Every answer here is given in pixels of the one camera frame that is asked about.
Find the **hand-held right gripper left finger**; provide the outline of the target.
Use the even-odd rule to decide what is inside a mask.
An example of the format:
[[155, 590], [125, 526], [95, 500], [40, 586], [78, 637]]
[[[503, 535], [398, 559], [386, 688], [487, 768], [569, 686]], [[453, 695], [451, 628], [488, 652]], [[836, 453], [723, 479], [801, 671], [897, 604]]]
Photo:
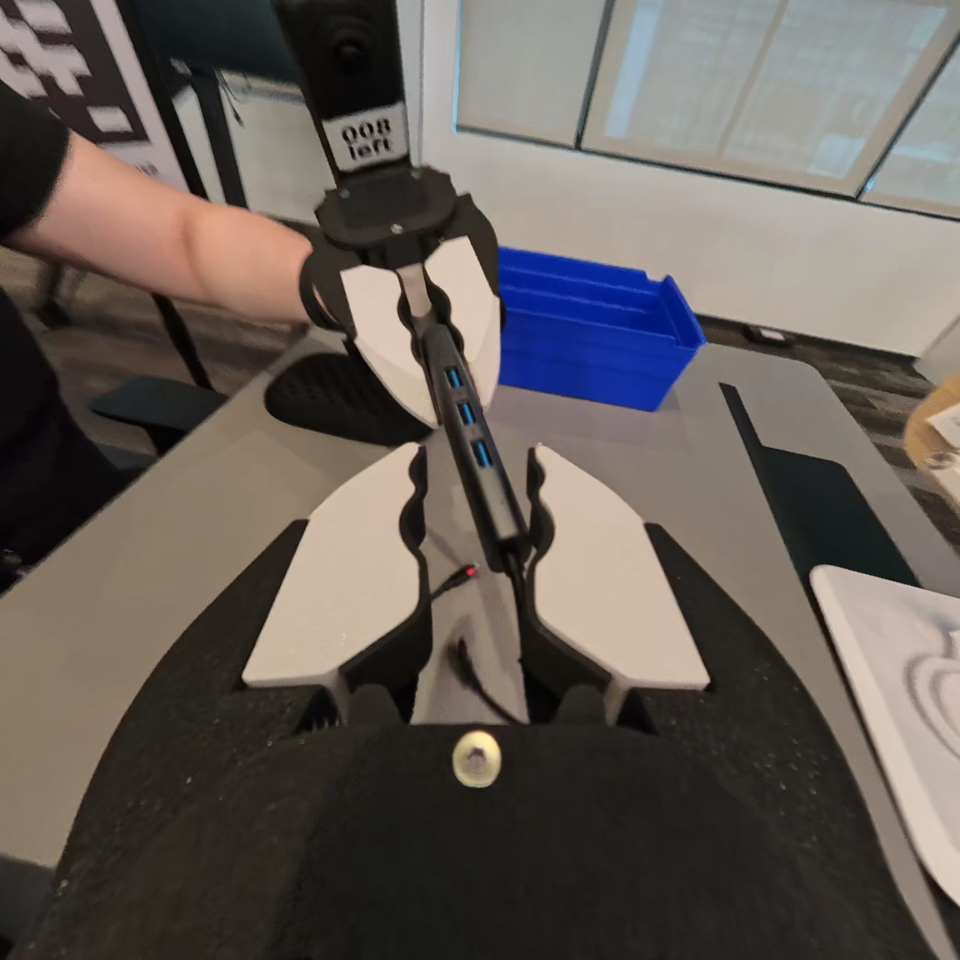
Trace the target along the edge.
[[252, 690], [402, 688], [430, 658], [426, 450], [408, 442], [313, 510], [242, 671]]

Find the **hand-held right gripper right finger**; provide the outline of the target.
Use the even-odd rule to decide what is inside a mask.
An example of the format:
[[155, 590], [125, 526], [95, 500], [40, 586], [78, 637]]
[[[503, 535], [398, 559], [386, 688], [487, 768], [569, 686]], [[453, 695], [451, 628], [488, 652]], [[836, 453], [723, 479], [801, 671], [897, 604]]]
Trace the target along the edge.
[[529, 450], [522, 663], [547, 690], [705, 690], [710, 673], [646, 524], [551, 447]]

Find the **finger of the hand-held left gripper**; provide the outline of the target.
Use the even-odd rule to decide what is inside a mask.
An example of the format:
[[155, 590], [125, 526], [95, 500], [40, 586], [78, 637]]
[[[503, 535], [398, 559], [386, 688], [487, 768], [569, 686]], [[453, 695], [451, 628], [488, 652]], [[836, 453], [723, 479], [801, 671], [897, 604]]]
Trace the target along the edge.
[[469, 238], [441, 243], [425, 261], [428, 291], [447, 305], [448, 322], [460, 335], [482, 408], [488, 411], [499, 384], [501, 300], [493, 292]]
[[352, 318], [353, 343], [366, 366], [408, 414], [439, 425], [425, 371], [416, 358], [413, 334], [402, 319], [402, 283], [392, 270], [359, 265], [341, 270]]

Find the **blue plastic bin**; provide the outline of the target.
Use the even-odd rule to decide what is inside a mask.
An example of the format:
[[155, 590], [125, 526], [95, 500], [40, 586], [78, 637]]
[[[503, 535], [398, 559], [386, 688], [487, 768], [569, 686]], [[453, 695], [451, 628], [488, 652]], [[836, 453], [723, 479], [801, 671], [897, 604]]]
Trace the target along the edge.
[[655, 412], [707, 339], [675, 280], [501, 246], [499, 384]]

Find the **grey usb hub with cable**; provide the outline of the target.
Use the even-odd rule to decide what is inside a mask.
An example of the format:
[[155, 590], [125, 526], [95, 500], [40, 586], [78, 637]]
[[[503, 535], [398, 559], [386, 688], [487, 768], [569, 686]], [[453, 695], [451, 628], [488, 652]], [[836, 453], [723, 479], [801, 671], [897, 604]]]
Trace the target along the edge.
[[450, 328], [430, 323], [418, 343], [438, 424], [448, 440], [486, 564], [510, 582], [523, 649], [524, 577], [531, 543], [519, 501]]

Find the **black mesh elbow pad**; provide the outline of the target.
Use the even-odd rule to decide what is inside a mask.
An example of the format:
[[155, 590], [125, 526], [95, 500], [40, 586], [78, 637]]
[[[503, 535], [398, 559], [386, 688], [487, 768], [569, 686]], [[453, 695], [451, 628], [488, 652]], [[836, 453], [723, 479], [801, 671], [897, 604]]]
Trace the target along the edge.
[[301, 357], [270, 382], [263, 402], [288, 426], [384, 448], [422, 442], [434, 430], [404, 409], [357, 353]]

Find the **person's left forearm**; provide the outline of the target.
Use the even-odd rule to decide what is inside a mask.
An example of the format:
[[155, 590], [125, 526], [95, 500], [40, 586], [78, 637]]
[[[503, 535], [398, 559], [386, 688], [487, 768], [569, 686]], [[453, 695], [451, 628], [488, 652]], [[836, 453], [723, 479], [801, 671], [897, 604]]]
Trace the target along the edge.
[[158, 182], [75, 133], [41, 213], [2, 244], [252, 321], [309, 323], [304, 234]]

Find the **large black monitor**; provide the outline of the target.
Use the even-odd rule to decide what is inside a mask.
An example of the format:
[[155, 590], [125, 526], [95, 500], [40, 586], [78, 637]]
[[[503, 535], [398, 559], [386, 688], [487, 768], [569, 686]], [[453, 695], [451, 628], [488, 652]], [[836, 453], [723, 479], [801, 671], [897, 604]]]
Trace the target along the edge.
[[294, 85], [299, 80], [269, 1], [133, 1], [140, 30], [165, 61]]

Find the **window with white blinds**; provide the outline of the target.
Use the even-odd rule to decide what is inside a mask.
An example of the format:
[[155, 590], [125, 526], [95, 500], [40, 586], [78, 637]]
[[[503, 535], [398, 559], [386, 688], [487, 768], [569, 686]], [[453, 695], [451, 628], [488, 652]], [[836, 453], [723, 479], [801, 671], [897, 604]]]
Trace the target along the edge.
[[459, 130], [958, 220], [958, 2], [457, 14]]

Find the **framed marker sign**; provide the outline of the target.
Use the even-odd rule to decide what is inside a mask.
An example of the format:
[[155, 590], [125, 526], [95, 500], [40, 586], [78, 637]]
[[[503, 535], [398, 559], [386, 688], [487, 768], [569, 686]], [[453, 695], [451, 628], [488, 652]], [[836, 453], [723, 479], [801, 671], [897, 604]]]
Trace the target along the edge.
[[152, 179], [189, 190], [126, 2], [3, 1], [2, 82]]

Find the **printed instruction sheet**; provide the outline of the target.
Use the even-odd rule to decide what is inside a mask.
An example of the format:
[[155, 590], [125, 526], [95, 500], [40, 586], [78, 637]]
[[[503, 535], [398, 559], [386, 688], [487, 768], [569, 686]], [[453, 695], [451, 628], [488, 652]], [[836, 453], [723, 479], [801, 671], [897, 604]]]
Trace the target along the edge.
[[943, 449], [939, 449], [927, 457], [927, 464], [932, 470], [958, 470], [959, 465], [959, 404], [945, 407], [939, 412], [930, 414], [926, 424], [939, 436]]

